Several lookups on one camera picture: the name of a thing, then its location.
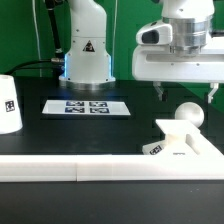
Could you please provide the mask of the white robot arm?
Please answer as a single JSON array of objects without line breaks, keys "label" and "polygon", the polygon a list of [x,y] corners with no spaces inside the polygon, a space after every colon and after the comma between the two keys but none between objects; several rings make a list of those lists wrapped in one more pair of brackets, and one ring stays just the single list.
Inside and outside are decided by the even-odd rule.
[{"label": "white robot arm", "polygon": [[[159,21],[136,34],[133,77],[151,81],[159,95],[163,82],[208,83],[214,95],[224,83],[224,34],[212,30],[213,0],[152,0],[161,4]],[[115,82],[106,51],[106,12],[94,0],[69,0],[71,47],[59,82],[96,90]]]}]

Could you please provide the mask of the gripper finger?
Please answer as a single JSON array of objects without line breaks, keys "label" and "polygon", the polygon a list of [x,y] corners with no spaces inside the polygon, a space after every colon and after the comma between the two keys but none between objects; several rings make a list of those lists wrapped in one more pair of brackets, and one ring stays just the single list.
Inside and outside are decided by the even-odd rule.
[{"label": "gripper finger", "polygon": [[163,99],[164,89],[162,88],[161,82],[153,82],[154,89],[158,94],[159,100]]},{"label": "gripper finger", "polygon": [[211,83],[210,84],[210,91],[207,94],[207,101],[211,102],[213,100],[213,97],[215,95],[215,93],[218,91],[219,89],[219,84],[218,83]]}]

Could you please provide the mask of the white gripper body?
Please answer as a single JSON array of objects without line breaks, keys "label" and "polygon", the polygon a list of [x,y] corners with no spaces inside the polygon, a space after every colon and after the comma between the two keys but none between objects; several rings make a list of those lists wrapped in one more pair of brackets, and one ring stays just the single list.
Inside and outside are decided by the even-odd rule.
[{"label": "white gripper body", "polygon": [[210,19],[159,20],[136,34],[132,74],[136,80],[224,83],[224,34]]}]

